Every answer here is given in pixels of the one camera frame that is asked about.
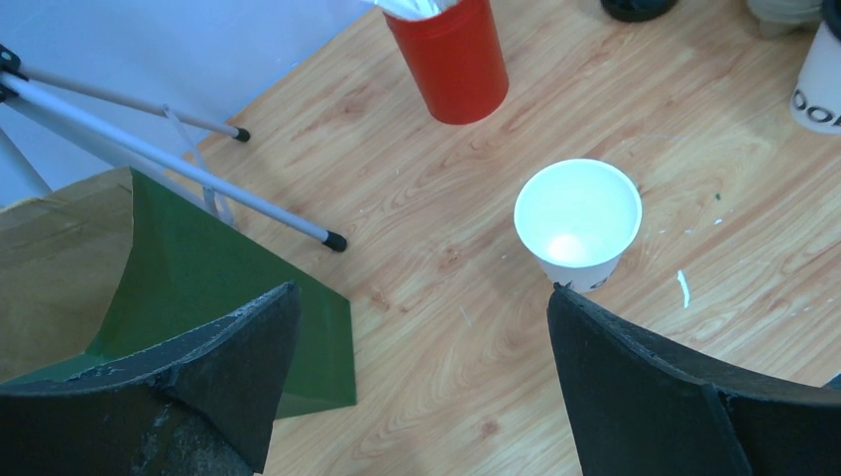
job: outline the metal tripod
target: metal tripod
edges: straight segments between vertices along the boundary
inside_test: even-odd
[[[189,144],[190,151],[195,157],[198,167],[49,94],[33,84],[31,80],[51,84],[62,89],[169,118],[179,134]],[[22,107],[25,106],[22,104],[23,102],[36,107]],[[45,71],[23,67],[20,58],[2,45],[0,45],[0,103],[10,106],[17,112],[50,129],[80,148],[93,153],[93,155],[106,161],[112,167],[130,166],[137,169],[169,187],[172,191],[192,203],[203,207],[208,213],[230,225],[233,225],[233,217],[224,199],[225,196],[280,221],[307,236],[315,238],[331,250],[341,252],[347,248],[347,240],[338,233],[320,228],[249,191],[211,174],[207,170],[207,165],[198,147],[187,135],[183,123],[208,131],[219,132],[240,142],[247,142],[251,138],[251,135],[243,128],[208,121],[172,110],[166,104],[159,105],[143,101],[113,91],[82,84]],[[63,120],[63,123],[49,120],[50,114]],[[78,129],[96,138],[104,139],[105,142],[100,141],[94,145],[93,142],[81,138],[77,133]],[[103,152],[109,150],[113,151],[115,145],[133,152],[139,157],[127,154],[103,154]],[[52,191],[44,179],[38,174],[38,171],[35,170],[2,129],[0,129],[0,150],[16,162],[23,175],[23,179],[29,186],[32,186],[43,194]],[[204,191],[203,203],[194,193],[167,177],[153,164],[157,164],[201,184]],[[221,213],[217,207],[217,199],[222,205]]]

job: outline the white paper cup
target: white paper cup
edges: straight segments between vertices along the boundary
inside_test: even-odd
[[[592,159],[558,162],[535,174],[514,205],[514,226],[553,283],[578,293],[600,288],[631,246],[643,201],[619,169]]]
[[[817,30],[788,109],[801,126],[841,134],[841,41],[822,23]]]

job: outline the white wall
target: white wall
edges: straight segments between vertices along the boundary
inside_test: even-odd
[[[219,121],[369,8],[360,0],[4,3],[0,43],[25,64]],[[44,88],[157,146],[177,154],[186,149],[166,119]],[[53,188],[107,168],[2,104],[0,128]],[[0,155],[0,205],[34,194]]]

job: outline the red container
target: red container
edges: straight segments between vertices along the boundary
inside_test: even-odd
[[[386,15],[432,116],[468,124],[499,107],[508,93],[490,0],[461,0],[428,20]]]

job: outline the table top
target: table top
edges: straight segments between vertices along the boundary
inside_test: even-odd
[[[333,254],[235,210],[353,303],[358,406],[277,421],[266,474],[580,472],[550,283],[512,221],[525,180],[566,158],[616,165],[645,209],[589,298],[751,370],[816,386],[841,370],[841,142],[786,108],[811,34],[762,41],[730,0],[640,25],[598,4],[494,1],[511,90],[476,124],[428,115],[372,11],[234,118],[249,144],[202,145],[222,177],[350,241]]]

